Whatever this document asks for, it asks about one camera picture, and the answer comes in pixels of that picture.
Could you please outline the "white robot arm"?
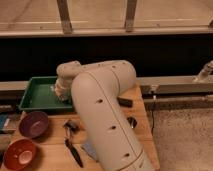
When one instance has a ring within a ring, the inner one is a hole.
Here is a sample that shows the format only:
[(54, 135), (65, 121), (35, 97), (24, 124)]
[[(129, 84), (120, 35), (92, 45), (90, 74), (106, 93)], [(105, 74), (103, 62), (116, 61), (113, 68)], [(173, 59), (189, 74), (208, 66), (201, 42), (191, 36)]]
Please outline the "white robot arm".
[(72, 61), (59, 65), (56, 73), (55, 94), (72, 100), (104, 171), (155, 171), (117, 101), (135, 86), (130, 62)]

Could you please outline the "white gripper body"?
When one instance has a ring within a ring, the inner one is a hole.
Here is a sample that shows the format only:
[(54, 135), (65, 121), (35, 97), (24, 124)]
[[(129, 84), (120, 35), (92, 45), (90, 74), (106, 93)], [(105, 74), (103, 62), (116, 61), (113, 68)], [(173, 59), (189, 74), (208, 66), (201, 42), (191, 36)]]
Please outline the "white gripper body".
[(62, 82), (57, 79), (55, 86), (60, 91), (60, 96), (58, 97), (61, 101), (66, 101), (71, 99), (71, 88), (67, 82)]

